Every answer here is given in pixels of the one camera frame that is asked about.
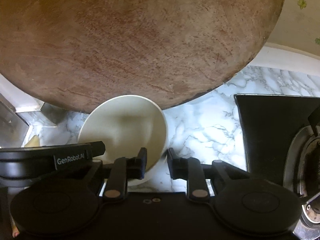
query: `black object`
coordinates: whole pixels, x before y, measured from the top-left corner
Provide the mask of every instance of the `black object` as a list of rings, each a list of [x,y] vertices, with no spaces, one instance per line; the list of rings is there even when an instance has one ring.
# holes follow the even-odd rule
[[[235,95],[247,168],[300,195],[295,234],[320,236],[320,98]]]
[[[7,188],[0,187],[0,240],[12,238],[7,191]]]
[[[294,193],[266,180],[252,178],[249,173],[219,160],[213,161],[212,165],[202,165],[203,171],[193,168],[190,172],[190,162],[194,160],[197,159],[177,158],[169,149],[171,177],[187,179],[189,185],[193,181],[190,175],[198,172],[195,177],[203,176],[203,180],[197,180],[192,188],[203,192],[207,186],[200,182],[204,182],[204,178],[211,179],[216,195],[212,198],[212,208],[224,224],[252,236],[273,236],[294,230],[301,216],[301,202]],[[183,162],[188,163],[188,169],[183,168],[186,166]],[[187,195],[195,200],[190,187]]]
[[[320,98],[235,95],[244,135],[247,170],[283,185],[284,167],[293,137],[308,126]]]
[[[77,152],[79,145],[70,146],[70,152],[73,149]],[[289,190],[222,161],[205,165],[195,158],[178,158],[172,148],[167,153],[170,175],[187,180],[187,195],[127,193],[127,180],[144,176],[145,148],[136,158],[108,165],[90,158],[72,162],[47,177],[41,174],[42,179],[14,197],[10,209],[20,230],[17,240],[209,239],[212,233],[217,239],[297,239],[292,230],[300,201]],[[211,180],[215,197],[210,197],[205,179]],[[171,230],[168,225],[187,229]]]
[[[103,142],[0,149],[0,184],[27,187],[105,152]]]

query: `stainless steel surface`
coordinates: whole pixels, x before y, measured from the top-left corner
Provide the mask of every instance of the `stainless steel surface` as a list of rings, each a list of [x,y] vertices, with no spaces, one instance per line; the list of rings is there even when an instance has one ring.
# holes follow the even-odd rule
[[[300,194],[303,197],[308,196],[304,180],[305,160],[320,142],[320,136],[315,137],[310,126],[302,128],[293,138],[288,150],[287,160],[284,168],[283,185],[287,189]],[[320,223],[320,214],[314,212],[312,208],[308,208],[308,203],[302,205],[302,212],[305,217],[313,224]],[[294,234],[303,240],[313,240],[320,236],[318,228],[310,228],[306,226],[301,219],[299,220]]]
[[[0,102],[5,104],[5,106],[10,108],[12,111],[16,112],[15,107],[2,94],[0,94]]]
[[[21,147],[29,126],[0,101],[0,147]]]

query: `black plastic mount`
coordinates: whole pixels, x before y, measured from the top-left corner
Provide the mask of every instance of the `black plastic mount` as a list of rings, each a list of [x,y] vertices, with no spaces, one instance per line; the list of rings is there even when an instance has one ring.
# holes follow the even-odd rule
[[[211,180],[214,194],[217,195],[233,179],[249,179],[252,175],[226,162],[215,160],[201,164],[196,158],[179,158],[173,148],[167,150],[167,162],[172,179],[184,179],[187,183],[187,196],[195,201],[207,201],[210,197],[206,179]]]
[[[313,134],[317,137],[317,125],[320,123],[320,106],[318,106],[308,117],[308,121],[312,128]]]
[[[61,176],[65,172],[84,169],[92,165],[92,158],[103,155],[102,141],[47,147],[0,149],[1,187],[28,187],[46,178]],[[111,176],[112,169],[125,168],[127,179],[144,178],[147,150],[142,148],[137,157],[117,161],[114,164],[99,164],[102,179]]]
[[[146,163],[145,148],[140,149],[137,157],[118,158],[113,164],[103,165],[101,160],[73,161],[67,169],[50,173],[48,178],[15,195],[11,215],[19,231],[30,235],[70,234],[90,223],[100,203],[124,200],[128,179],[142,179]]]

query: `white marble surface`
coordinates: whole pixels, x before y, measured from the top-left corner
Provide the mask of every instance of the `white marble surface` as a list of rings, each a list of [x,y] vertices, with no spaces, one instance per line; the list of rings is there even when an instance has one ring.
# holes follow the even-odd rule
[[[229,82],[193,101],[164,110],[170,147],[179,156],[210,164],[220,159],[246,170],[244,145],[235,94],[282,94],[320,97],[320,77],[291,71],[247,66]],[[26,140],[40,136],[41,145],[77,142],[87,114],[67,112],[56,128],[33,126]],[[186,182],[171,180],[166,165],[134,191],[185,191]]]

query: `round wooden board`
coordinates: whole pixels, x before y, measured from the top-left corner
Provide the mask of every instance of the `round wooden board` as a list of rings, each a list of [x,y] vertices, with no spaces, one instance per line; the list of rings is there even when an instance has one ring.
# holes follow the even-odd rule
[[[124,94],[168,108],[246,66],[283,1],[0,0],[0,72],[69,110]]]

